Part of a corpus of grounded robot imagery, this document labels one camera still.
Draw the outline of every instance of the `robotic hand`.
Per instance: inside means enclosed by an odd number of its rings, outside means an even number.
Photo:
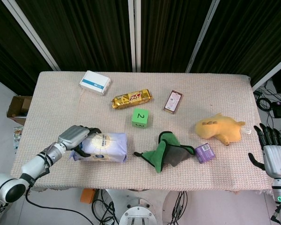
[[[49,167],[61,159],[66,150],[76,150],[82,156],[84,152],[77,147],[88,135],[100,133],[98,128],[71,126],[58,137],[58,141],[37,154],[22,166],[22,175],[15,179],[7,174],[0,174],[0,201],[13,203],[18,200],[36,180],[48,174]]]
[[[249,153],[249,159],[256,167],[265,170],[266,173],[274,178],[272,189],[277,209],[271,220],[281,224],[281,134],[276,129],[271,129],[260,123],[260,127],[254,126],[259,142],[263,151],[264,164],[258,162],[254,156]]]

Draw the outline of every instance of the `table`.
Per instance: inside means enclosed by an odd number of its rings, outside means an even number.
[[[70,152],[57,162],[51,173],[39,179],[35,187],[65,189],[115,188],[163,190],[263,190],[271,188],[271,179],[254,167],[248,158],[252,152],[263,161],[254,131],[243,134],[238,143],[224,146],[217,139],[200,139],[194,125],[217,113],[245,121],[252,129],[260,123],[250,79],[245,75],[113,73],[99,72],[111,78],[105,96],[79,87],[85,72],[42,72],[30,105],[12,175],[19,177],[21,166],[57,140],[71,125],[97,127],[104,132],[125,132],[128,136],[126,163],[74,162]],[[120,94],[149,89],[153,100],[138,106],[149,110],[146,129],[132,127],[133,107],[115,110],[111,100]],[[183,94],[176,114],[163,111],[170,92]],[[192,157],[176,167],[165,167],[160,174],[133,152],[155,150],[158,135],[172,131],[184,145],[197,147],[208,142],[216,158],[199,164]]]

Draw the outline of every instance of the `yellow plush toy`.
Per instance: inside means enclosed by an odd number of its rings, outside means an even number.
[[[240,128],[243,125],[245,122],[236,122],[231,117],[219,113],[211,118],[200,120],[196,124],[196,133],[201,138],[214,136],[224,145],[229,145],[230,142],[240,141]]]

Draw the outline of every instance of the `purple box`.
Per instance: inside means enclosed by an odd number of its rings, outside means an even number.
[[[200,163],[205,163],[215,157],[214,152],[212,151],[208,143],[197,147],[195,151]]]

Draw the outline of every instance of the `black curtain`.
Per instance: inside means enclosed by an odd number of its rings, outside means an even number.
[[[211,0],[141,0],[141,71],[184,73]]]
[[[61,70],[132,70],[127,0],[16,0]]]
[[[245,74],[254,85],[281,61],[281,0],[221,0],[192,73]]]
[[[41,71],[52,70],[0,0],[0,82],[32,95]]]

